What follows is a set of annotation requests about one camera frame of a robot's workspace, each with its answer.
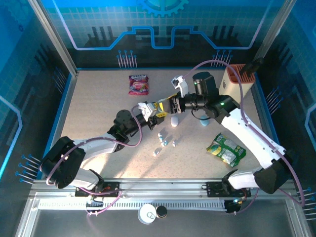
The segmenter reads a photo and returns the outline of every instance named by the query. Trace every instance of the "metal frame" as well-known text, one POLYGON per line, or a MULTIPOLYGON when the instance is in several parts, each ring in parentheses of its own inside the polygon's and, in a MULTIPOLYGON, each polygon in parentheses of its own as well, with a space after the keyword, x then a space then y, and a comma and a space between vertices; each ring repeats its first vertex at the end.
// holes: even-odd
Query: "metal frame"
MULTIPOLYGON (((109 179, 109 182, 120 182, 123 189, 122 198, 112 210, 139 209, 145 203, 165 205, 169 209, 177 210, 210 210, 226 211, 224 200, 231 198, 207 197, 206 190, 201 186, 209 181, 218 182, 221 179, 109 179)), ((282 188, 297 198, 293 181, 287 181, 282 188)), ((86 210, 88 198, 75 197, 75 187, 57 189, 47 186, 44 180, 35 181, 32 185, 27 204, 16 233, 16 237, 29 237, 36 225, 39 210, 86 210)), ((256 190, 251 190, 253 199, 256 190)), ((304 212, 288 196, 276 191, 273 195, 259 191, 258 200, 284 200, 289 212, 294 233, 297 237, 311 237, 304 212)), ((113 200, 104 198, 104 206, 113 200)))
POLYGON ((286 0, 284 2, 280 10, 278 11, 275 19, 273 20, 273 23, 271 24, 265 38, 263 39, 262 44, 256 53, 255 59, 266 56, 268 50, 270 49, 273 41, 279 34, 295 3, 296 0, 286 0))
POLYGON ((57 30, 55 29, 54 25, 52 24, 49 17, 47 16, 47 12, 45 8, 42 6, 42 3, 40 1, 38 2, 37 0, 28 0, 28 2, 30 6, 32 7, 32 9, 34 10, 39 21, 43 25, 46 33, 48 34, 50 40, 55 46, 61 59, 65 63, 67 69, 69 70, 72 76, 76 76, 77 68, 75 66, 75 63, 73 62, 68 50, 66 49, 66 46, 64 45, 60 36, 58 35, 57 30))

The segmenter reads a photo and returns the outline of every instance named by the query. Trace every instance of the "green snack bag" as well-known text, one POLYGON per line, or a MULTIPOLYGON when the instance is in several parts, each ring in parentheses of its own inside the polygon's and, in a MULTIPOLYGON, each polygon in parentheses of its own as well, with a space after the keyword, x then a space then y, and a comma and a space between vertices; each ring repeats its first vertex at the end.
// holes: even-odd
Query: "green snack bag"
POLYGON ((223 162, 234 167, 239 164, 239 161, 246 156, 246 150, 235 142, 225 137, 223 134, 218 134, 212 144, 206 150, 213 155, 222 159, 223 162))

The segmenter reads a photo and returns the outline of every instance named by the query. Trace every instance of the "black bracket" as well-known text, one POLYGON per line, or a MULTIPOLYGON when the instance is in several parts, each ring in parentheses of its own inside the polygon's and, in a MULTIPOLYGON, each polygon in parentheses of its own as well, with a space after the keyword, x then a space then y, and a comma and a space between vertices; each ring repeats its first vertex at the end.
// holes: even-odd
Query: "black bracket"
MULTIPOLYGON (((208 198, 242 198, 245 196, 241 189, 227 193, 225 189, 223 189, 222 182, 207 182, 205 189, 208 198)), ((244 191, 246 192, 247 197, 251 197, 250 190, 245 189, 244 191)))
MULTIPOLYGON (((119 189, 119 182, 103 182, 103 186, 100 189, 100 193, 107 192, 107 191, 114 191, 116 189, 119 189)), ((85 191, 77 188, 75 192, 75 197, 87 197, 90 194, 86 193, 85 191)), ((119 192, 111 193, 111 194, 104 194, 104 195, 96 195, 96 197, 117 197, 119 195, 119 192)))

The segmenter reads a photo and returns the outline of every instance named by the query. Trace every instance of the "white cap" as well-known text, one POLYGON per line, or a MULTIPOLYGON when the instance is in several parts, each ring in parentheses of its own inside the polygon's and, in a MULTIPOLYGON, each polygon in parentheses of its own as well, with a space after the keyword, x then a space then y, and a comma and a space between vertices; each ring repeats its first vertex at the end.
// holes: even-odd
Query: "white cap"
POLYGON ((156 208, 151 204, 145 204, 138 210, 138 219, 141 223, 149 225, 156 219, 156 208))

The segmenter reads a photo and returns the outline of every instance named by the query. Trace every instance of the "black cap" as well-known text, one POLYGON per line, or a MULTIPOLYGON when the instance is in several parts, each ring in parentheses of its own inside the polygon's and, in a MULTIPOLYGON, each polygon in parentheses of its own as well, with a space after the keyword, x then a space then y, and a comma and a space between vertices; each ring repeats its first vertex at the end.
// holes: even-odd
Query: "black cap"
POLYGON ((166 217, 167 208, 165 208, 164 206, 159 206, 157 207, 156 212, 157 212, 157 217, 160 217, 160 218, 166 217))

